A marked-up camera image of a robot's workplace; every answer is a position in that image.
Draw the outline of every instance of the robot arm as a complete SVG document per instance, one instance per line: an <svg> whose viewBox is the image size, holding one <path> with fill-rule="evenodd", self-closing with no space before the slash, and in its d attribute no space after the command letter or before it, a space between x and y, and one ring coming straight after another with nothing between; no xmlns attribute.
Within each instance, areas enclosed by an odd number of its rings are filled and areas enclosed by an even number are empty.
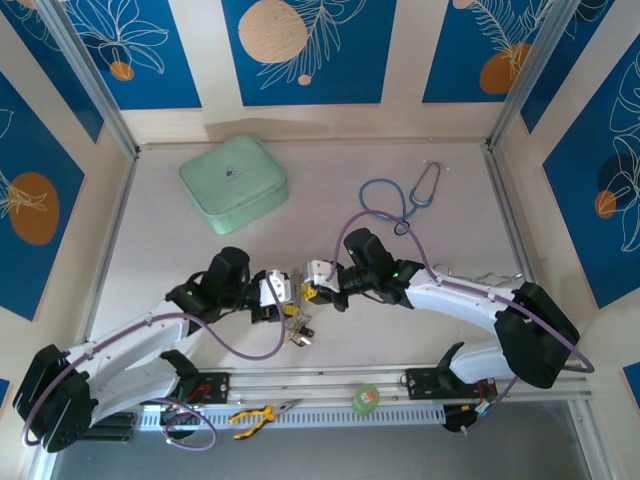
<svg viewBox="0 0 640 480"><path fill-rule="evenodd" d="M291 281L277 270L259 272L249 280L248 267L246 253L225 248L206 272L174 288L150 312L65 352L55 345L40 350L13 402L25 421L43 391L70 365L88 357L61 379L33 417L31 431L45 450L62 450L103 418L139 403L189 398L197 386L198 370L171 348L200 327L180 318L181 312L208 324L221 318L224 309L250 310L252 323L279 318L274 294L281 304L290 303ZM265 281L267 275L271 288ZM114 337L121 338L98 348Z"/></svg>
<svg viewBox="0 0 640 480"><path fill-rule="evenodd" d="M327 281L332 265L314 260L307 264L307 278L314 290L314 303L333 303L339 311L349 306L351 295L375 292L382 302L406 308L435 310L460 318L486 330L496 338L475 345L454 345L440 362L440 387L456 390L486 378L518 376L538 388L551 388L570 352L549 333L519 311L498 303L496 296L519 303L541 317L571 344L580 335L567 317L538 285L493 288L440 275L431 278L424 265L394 260L377 236L368 229L353 231L344 240L354 266L337 267ZM482 290L486 298L471 293Z"/></svg>
<svg viewBox="0 0 640 480"><path fill-rule="evenodd" d="M439 311L478 325L496 337L476 345L458 343L449 349L437 367L438 374L433 376L437 382L433 388L450 396L468 390L470 384L482 379L514 375L536 387L550 388L569 357L570 352L557 339L518 310L494 302L496 296L534 312L571 344L579 340L573 325L537 285L525 283L510 290L444 275L433 279L423 264L394 260L367 229L355 230L344 243L354 266L337 265L337 275L329 281L331 263L309 262L303 298L313 303L332 303L344 311L351 295L372 291L384 303ZM465 291L471 286L483 289L487 298ZM162 350L200 327L176 319L178 313L211 324L224 315L223 310L250 310L252 323L274 321L279 318L274 307L276 297L281 304L291 303L293 290L289 278L278 271L258 272L250 280L249 256L237 248L224 248L207 271L175 287L152 312L106 336L112 339L143 323L119 341L95 353L94 348L102 339L66 352L54 345L38 352L14 399L14 408L25 420L33 417L33 433L45 450L57 452L113 413L167 396L185 400L196 388L198 371L177 350ZM174 318L161 320L161 314L173 314ZM61 376L84 357L88 358L67 376ZM51 389L51 394L39 409L34 409L37 402L42 402L45 389Z"/></svg>

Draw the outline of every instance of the stethoscope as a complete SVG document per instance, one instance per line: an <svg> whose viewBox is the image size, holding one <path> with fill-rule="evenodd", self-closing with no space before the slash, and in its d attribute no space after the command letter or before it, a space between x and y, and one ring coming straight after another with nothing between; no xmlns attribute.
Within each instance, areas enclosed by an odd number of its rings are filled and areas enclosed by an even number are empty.
<svg viewBox="0 0 640 480"><path fill-rule="evenodd" d="M394 187L396 189L396 191L398 192L398 194L400 195L400 201L402 202L402 215L400 215L400 218L402 219L402 221L404 223L406 223L407 225L410 226L410 224L407 221L407 219L410 218L419 209L427 208L433 203L433 199L434 199L434 197L436 195L436 190L438 188L438 182L440 181L440 174L442 173L442 169L444 168L445 170L449 170L448 167L446 167L445 165L441 164L440 162L427 162L426 160L424 160L424 162L427 164L427 166L424 169L424 171L422 172L422 175L420 175L420 178L418 178L418 181L416 182L416 184L413 186L413 188L409 192L409 203L411 203L411 205L412 205L412 208L411 208L410 211L407 212L407 199L405 198L405 195L404 195L404 192L402 191L402 188L400 188L400 185L398 185L396 182L394 182L393 180L390 180L388 178L374 178L374 179L369 180L368 182L365 182L360 187L360 192L358 193L358 195L360 197L360 205L362 206L362 208L365 209L365 210L369 210L369 207L367 206L367 204L364 201L364 191L365 191L365 189L369 185L372 185L374 183L387 183L387 184L391 185L392 187ZM432 167L436 169L436 175L435 175L435 178L434 178L434 181L433 181L433 188L431 189L431 194L429 195L429 197L427 199L425 199L425 200L422 200L422 199L416 197L416 190L418 189L418 187L420 187L422 182L426 179L427 174L429 173L429 170ZM394 220L392 220L392 219L390 219L388 217L383 217L381 215L374 215L374 216L378 220L382 220L383 222L393 222L394 221ZM404 235L404 234L407 233L407 229L404 227L404 224L396 223L396 226L393 227L393 232L396 235Z"/></svg>

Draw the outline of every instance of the blue wall panel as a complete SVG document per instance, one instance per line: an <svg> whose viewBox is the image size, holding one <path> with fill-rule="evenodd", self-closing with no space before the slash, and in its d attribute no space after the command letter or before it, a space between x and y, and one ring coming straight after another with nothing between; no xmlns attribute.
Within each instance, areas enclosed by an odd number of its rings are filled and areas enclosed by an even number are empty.
<svg viewBox="0 0 640 480"><path fill-rule="evenodd" d="M423 102L504 100L551 4L450 0Z"/></svg>
<svg viewBox="0 0 640 480"><path fill-rule="evenodd" d="M544 169L598 305L640 287L640 37Z"/></svg>
<svg viewBox="0 0 640 480"><path fill-rule="evenodd" d="M168 0L63 5L121 109L201 106Z"/></svg>
<svg viewBox="0 0 640 480"><path fill-rule="evenodd" d="M532 132L540 121L614 1L583 0L578 6L522 107L522 118L529 132Z"/></svg>
<svg viewBox="0 0 640 480"><path fill-rule="evenodd" d="M84 174L0 74L0 307L33 320Z"/></svg>
<svg viewBox="0 0 640 480"><path fill-rule="evenodd" d="M396 0L223 0L245 106L379 103Z"/></svg>
<svg viewBox="0 0 640 480"><path fill-rule="evenodd" d="M4 13L94 143L104 120L29 1L0 0Z"/></svg>

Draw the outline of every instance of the green storage case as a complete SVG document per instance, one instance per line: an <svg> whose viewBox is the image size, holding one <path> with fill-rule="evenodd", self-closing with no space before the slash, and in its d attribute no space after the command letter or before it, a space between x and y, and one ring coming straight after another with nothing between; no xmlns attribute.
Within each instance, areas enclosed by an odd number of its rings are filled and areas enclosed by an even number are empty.
<svg viewBox="0 0 640 480"><path fill-rule="evenodd" d="M217 233L233 232L287 198L287 175L252 135L239 135L189 160L180 177L200 214Z"/></svg>

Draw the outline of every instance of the white floor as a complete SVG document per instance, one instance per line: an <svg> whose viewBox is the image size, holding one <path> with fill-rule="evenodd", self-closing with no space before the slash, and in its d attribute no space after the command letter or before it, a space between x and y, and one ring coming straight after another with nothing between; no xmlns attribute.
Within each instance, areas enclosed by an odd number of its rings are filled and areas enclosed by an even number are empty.
<svg viewBox="0 0 640 480"><path fill-rule="evenodd" d="M226 245L249 253L252 272L263 268L286 271L310 259L328 259L342 225L361 210L360 185L374 177L388 177L408 193L422 173L423 159L450 168L441 176L433 205L410 220L430 261L448 263L460 275L517 273L478 145L307 142L278 143L270 148L287 170L290 198L226 236L209 230L178 176L185 161L207 148L142 152L92 338L153 307L190 274L206 269ZM395 213L400 209L390 186L372 186L367 200L371 208ZM380 236L394 257L419 260L410 237L395 236L392 224L367 218L357 226L367 226ZM348 262L346 254L341 254L341 261ZM472 342L487 335L434 312L379 305L364 298L353 298L350 303L343 314L330 305L310 308L310 326L316 332L313 345L287 345L259 366L434 363L454 342ZM251 354L267 352L278 337L277 324L252 326L248 313L230 315L214 328L234 347ZM210 338L187 339L180 348L194 351L192 360L199 368L257 366L231 356Z"/></svg>

